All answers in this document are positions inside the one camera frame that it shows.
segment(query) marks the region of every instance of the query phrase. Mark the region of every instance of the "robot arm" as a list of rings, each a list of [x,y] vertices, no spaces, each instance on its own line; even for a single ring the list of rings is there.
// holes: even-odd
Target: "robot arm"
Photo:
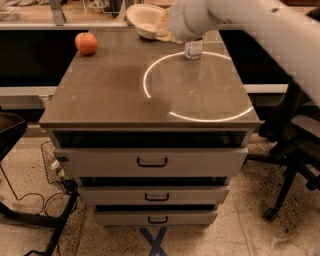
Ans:
[[[241,29],[320,106],[320,23],[278,0],[176,0],[169,29],[183,42]]]

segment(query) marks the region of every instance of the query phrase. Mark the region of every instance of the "blue tape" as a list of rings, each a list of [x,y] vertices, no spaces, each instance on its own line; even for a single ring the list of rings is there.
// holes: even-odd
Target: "blue tape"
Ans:
[[[156,256],[156,255],[168,256],[165,253],[165,251],[161,248],[161,243],[162,243],[162,240],[164,238],[166,231],[167,231],[166,227],[160,228],[156,239],[153,240],[152,235],[150,234],[150,232],[146,228],[144,228],[144,227],[140,228],[140,233],[144,236],[144,238],[148,241],[148,243],[152,247],[151,251],[149,253],[149,256]]]

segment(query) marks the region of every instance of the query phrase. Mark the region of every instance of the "tile floor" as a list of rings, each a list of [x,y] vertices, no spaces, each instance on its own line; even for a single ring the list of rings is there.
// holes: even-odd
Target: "tile floor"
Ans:
[[[47,182],[41,144],[48,140],[45,135],[24,136],[2,161],[18,199],[26,193],[40,193],[48,199],[61,192]],[[249,150],[261,152],[271,146],[254,135]],[[53,255],[319,256],[320,193],[307,190],[301,176],[295,179],[280,216],[272,223],[261,218],[275,202],[283,181],[282,171],[283,168],[271,164],[245,162],[238,176],[232,179],[231,191],[210,226],[103,227],[93,219],[93,210],[78,198],[77,209],[69,217],[59,240],[59,250],[56,248]],[[7,199],[6,204],[24,212],[40,210],[39,196],[17,201],[2,173],[0,179],[0,194]],[[66,195],[54,196],[46,205],[47,213],[59,216],[67,200]],[[165,232],[163,240],[158,240],[159,254],[151,251],[143,231],[149,233],[152,240],[156,240],[160,231]],[[31,250],[43,252],[51,235],[52,229],[0,218],[0,255],[22,256]]]

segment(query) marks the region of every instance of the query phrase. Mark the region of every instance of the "countertop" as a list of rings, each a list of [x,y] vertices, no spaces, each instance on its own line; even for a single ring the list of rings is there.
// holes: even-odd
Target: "countertop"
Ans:
[[[98,49],[74,57],[40,125],[44,128],[256,127],[256,115],[226,50],[150,41],[134,28],[93,30]]]

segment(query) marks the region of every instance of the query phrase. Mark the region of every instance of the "red apple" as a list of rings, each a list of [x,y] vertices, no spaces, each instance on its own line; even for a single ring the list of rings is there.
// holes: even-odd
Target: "red apple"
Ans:
[[[83,55],[95,53],[98,46],[97,38],[90,32],[82,32],[76,35],[75,44],[78,51]]]

